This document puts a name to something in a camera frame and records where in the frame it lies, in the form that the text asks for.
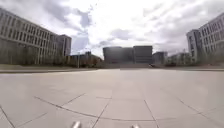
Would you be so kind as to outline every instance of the window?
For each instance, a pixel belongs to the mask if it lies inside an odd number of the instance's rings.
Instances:
[[[21,27],[21,21],[20,21],[20,20],[17,20],[17,22],[16,22],[16,27],[17,27],[17,28],[20,28],[20,27]]]
[[[23,41],[25,42],[26,41],[26,34],[25,33],[23,33],[24,35],[23,35]]]
[[[12,17],[11,17],[11,16],[9,16],[8,23],[7,23],[8,25],[10,24],[11,19],[12,19]]]
[[[220,40],[219,32],[217,32],[216,34],[217,34],[217,41],[218,41],[218,40]]]
[[[20,37],[19,37],[19,40],[22,40],[22,37],[23,37],[23,33],[20,32]]]
[[[207,35],[207,29],[206,28],[204,29],[204,31],[205,31],[205,35]]]
[[[16,30],[13,31],[13,36],[12,36],[12,38],[13,38],[13,39],[16,39]]]
[[[4,36],[7,36],[7,32],[8,32],[8,28],[7,28],[7,27],[5,27]]]
[[[25,31],[25,29],[26,29],[26,24],[25,23],[23,23],[23,31]]]
[[[211,35],[211,42],[212,43],[214,42],[214,35],[213,34]]]
[[[15,25],[15,21],[16,21],[16,19],[15,19],[15,18],[13,18],[13,20],[12,20],[12,26],[14,26],[14,25]]]
[[[206,44],[208,44],[208,37],[205,38],[205,42],[206,42]]]
[[[8,37],[9,37],[9,38],[12,37],[12,29],[9,30],[9,36],[8,36]]]
[[[3,13],[1,13],[1,15],[0,15],[0,21],[2,20],[2,17],[3,17]]]
[[[16,40],[19,40],[19,31],[16,32]]]
[[[207,27],[207,32],[208,32],[208,35],[209,35],[210,34],[210,31],[209,31],[208,27]]]
[[[30,42],[30,35],[26,36],[26,42]]]
[[[37,44],[37,37],[35,37],[35,41],[34,41],[34,43]]]

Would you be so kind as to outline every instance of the office building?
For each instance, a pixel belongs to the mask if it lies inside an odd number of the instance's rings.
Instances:
[[[134,62],[152,64],[152,46],[134,46]]]
[[[57,35],[0,8],[0,63],[60,63],[70,51],[70,37]]]
[[[224,13],[187,34],[190,55],[196,61],[215,61],[224,56]]]
[[[152,64],[152,46],[105,47],[103,48],[106,63],[146,63]]]
[[[104,61],[106,63],[122,63],[123,48],[122,47],[105,47],[103,48]]]
[[[192,58],[192,62],[201,61],[203,56],[202,54],[203,48],[199,30],[192,30],[188,32],[187,40],[188,40],[188,50]]]

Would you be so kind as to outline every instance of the pavement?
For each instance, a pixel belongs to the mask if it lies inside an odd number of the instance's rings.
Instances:
[[[0,74],[0,128],[224,128],[224,73]]]

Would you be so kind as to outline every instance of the stone tile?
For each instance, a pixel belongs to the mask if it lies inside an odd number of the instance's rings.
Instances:
[[[1,102],[1,105],[15,126],[20,126],[49,111],[55,110],[54,106],[34,98],[6,97],[4,102]]]
[[[85,95],[87,96],[93,96],[93,97],[101,97],[101,98],[111,98],[112,96],[112,90],[108,89],[94,89]]]
[[[138,90],[118,90],[113,93],[112,99],[131,99],[131,100],[144,100],[143,95]]]
[[[100,116],[109,99],[81,96],[64,105],[64,108],[93,116]]]
[[[224,127],[224,107],[211,110],[209,112],[203,113],[209,119],[212,119],[216,123]]]
[[[196,111],[162,91],[151,94],[150,97],[147,97],[146,103],[156,119],[178,118],[196,114]]]
[[[5,115],[0,110],[0,128],[12,128]]]
[[[120,120],[153,120],[146,103],[139,100],[111,100],[102,117]]]
[[[70,128],[75,121],[80,121],[82,123],[82,128],[92,128],[96,120],[97,118],[95,117],[84,116],[58,109],[57,111],[48,113],[20,128]]]
[[[109,119],[99,119],[95,128],[130,128],[136,124],[141,128],[157,128],[154,121],[119,121]]]
[[[69,93],[69,92],[62,92],[52,89],[46,89],[42,90],[36,94],[34,94],[36,97],[41,98],[47,102],[50,102],[52,104],[56,105],[64,105],[71,101],[72,99],[75,99],[79,97],[80,95]]]
[[[201,115],[157,121],[159,128],[221,128]]]

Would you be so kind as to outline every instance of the white cloud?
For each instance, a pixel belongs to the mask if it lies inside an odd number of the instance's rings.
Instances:
[[[51,31],[72,36],[73,53],[91,49],[99,54],[105,45],[141,44],[181,51],[187,48],[186,32],[224,10],[223,0],[48,0],[57,4],[48,6],[67,12],[52,14],[44,8],[46,1],[0,0],[0,5]],[[85,26],[82,14],[89,16]]]

